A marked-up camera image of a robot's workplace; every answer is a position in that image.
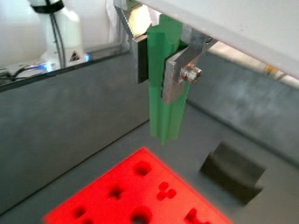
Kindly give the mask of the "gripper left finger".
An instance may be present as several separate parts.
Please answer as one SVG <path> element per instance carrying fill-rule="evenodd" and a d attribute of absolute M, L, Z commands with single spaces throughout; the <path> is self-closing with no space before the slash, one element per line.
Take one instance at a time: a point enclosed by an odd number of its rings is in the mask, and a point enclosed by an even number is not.
<path fill-rule="evenodd" d="M 134 81 L 142 83 L 148 79 L 146 62 L 146 29 L 149 14 L 146 7 L 136 0 L 113 0 L 116 14 L 128 36 L 132 53 L 132 68 Z"/>

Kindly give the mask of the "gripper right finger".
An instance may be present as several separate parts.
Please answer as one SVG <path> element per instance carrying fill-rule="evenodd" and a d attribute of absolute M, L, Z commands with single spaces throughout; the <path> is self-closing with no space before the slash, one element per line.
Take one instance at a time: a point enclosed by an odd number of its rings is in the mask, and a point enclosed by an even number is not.
<path fill-rule="evenodd" d="M 217 43 L 217 40 L 190 28 L 181 28 L 181 42 L 186 45 L 165 61 L 162 74 L 162 101 L 173 103 L 182 95 L 188 83 L 193 84 L 201 77 L 196 67 L 200 56 Z"/>

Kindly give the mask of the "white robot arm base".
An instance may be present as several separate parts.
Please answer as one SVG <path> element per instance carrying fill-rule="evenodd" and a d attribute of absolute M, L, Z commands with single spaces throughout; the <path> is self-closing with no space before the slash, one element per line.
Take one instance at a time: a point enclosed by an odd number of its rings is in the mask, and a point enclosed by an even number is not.
<path fill-rule="evenodd" d="M 26 0 L 41 21 L 45 53 L 41 60 L 52 70 L 85 63 L 89 56 L 82 48 L 80 18 L 62 0 Z"/>

